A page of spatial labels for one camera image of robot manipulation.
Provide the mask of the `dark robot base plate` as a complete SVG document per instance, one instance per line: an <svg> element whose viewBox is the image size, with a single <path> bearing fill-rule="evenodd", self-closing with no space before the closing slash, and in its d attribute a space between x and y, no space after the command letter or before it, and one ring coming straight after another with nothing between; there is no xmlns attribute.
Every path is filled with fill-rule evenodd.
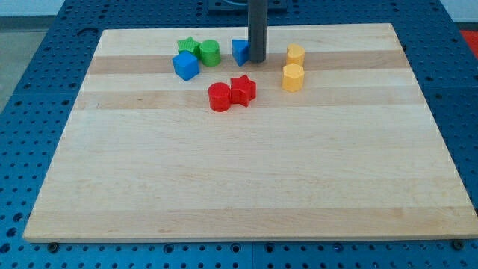
<svg viewBox="0 0 478 269"><path fill-rule="evenodd" d="M204 6L209 14L247 13L247 1L241 0L204 0ZM269 11L285 12L288 9L288 0L268 0Z"/></svg>

